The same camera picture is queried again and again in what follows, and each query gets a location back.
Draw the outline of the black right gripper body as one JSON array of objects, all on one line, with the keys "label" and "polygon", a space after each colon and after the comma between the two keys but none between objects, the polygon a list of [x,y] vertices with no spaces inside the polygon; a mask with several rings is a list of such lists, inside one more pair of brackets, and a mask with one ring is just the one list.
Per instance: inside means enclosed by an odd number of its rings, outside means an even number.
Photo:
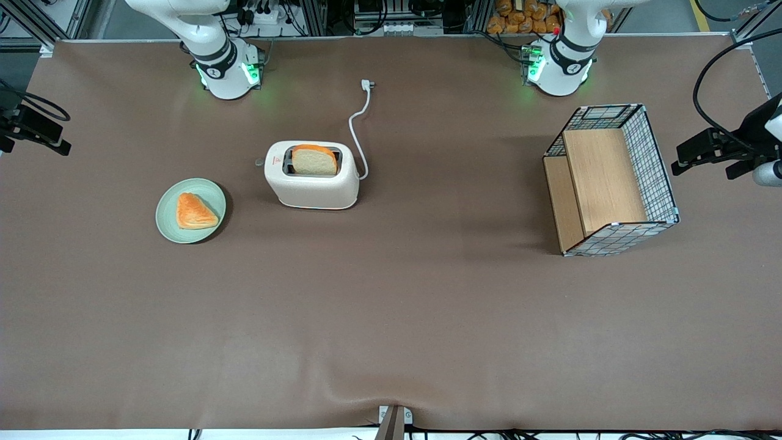
[{"label": "black right gripper body", "polygon": [[17,125],[22,112],[31,112],[31,107],[20,104],[14,108],[1,106],[1,150],[11,153],[16,141],[29,141],[28,132]]}]

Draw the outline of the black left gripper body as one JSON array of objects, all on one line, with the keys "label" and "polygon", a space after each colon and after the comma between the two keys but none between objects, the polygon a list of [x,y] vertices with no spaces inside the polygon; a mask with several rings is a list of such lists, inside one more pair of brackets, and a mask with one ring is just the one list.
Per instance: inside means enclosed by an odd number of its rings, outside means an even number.
[{"label": "black left gripper body", "polygon": [[727,161],[733,161],[725,168],[727,179],[737,179],[747,173],[754,172],[764,164],[764,126],[755,125],[749,128],[738,128],[729,133],[720,130],[723,140],[723,156]]}]

